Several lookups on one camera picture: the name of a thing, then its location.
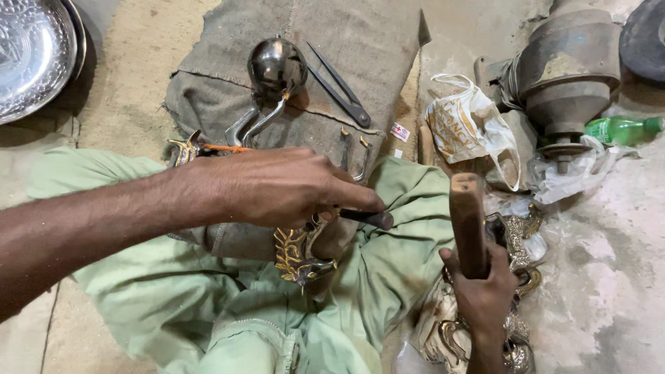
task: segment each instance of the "metal bowl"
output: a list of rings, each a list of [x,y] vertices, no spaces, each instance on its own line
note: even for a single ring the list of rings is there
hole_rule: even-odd
[[[0,124],[53,100],[74,71],[76,32],[57,0],[0,0]]]

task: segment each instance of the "green cloth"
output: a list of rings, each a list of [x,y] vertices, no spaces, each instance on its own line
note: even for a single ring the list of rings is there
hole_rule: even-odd
[[[48,198],[162,170],[147,158],[57,148],[36,162],[29,194]],[[453,232],[440,169],[382,157],[369,185],[394,228],[359,227],[320,303],[273,263],[215,258],[166,236],[74,277],[123,350],[153,357],[161,373],[380,373],[385,335],[441,271],[437,251],[453,245]]]

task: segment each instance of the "gold engraved metal piece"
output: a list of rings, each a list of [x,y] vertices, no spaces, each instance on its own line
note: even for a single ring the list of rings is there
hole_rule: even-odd
[[[298,230],[278,228],[275,231],[275,267],[279,269],[282,279],[304,288],[308,281],[337,269],[336,260],[320,260],[312,255],[312,245],[328,223],[315,214]]]
[[[200,134],[201,130],[196,130],[185,141],[174,139],[167,140],[167,142],[175,144],[178,147],[178,158],[176,159],[176,166],[186,164],[199,156],[199,153],[202,149],[198,142]]]

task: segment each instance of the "man's right hand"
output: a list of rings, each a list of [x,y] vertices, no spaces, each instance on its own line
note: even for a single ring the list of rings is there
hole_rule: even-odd
[[[515,296],[518,279],[508,270],[505,248],[488,242],[491,270],[486,280],[467,279],[448,248],[439,251],[455,289],[458,313],[466,320],[473,344],[467,373],[505,373],[503,322]]]
[[[300,228],[315,212],[334,205],[382,212],[371,189],[308,148],[253,150],[198,158],[173,170],[171,184],[183,196],[182,211],[197,226],[247,222]]]

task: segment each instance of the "orange string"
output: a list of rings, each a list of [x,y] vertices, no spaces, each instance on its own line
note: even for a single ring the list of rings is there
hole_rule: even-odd
[[[244,147],[241,147],[241,146],[232,146],[232,147],[216,146],[214,144],[206,144],[206,143],[199,143],[199,145],[204,147],[204,148],[208,148],[208,149],[212,149],[212,150],[231,151],[233,154],[237,154],[237,153],[240,153],[240,152],[245,152],[246,150],[254,150],[252,148],[244,148]]]

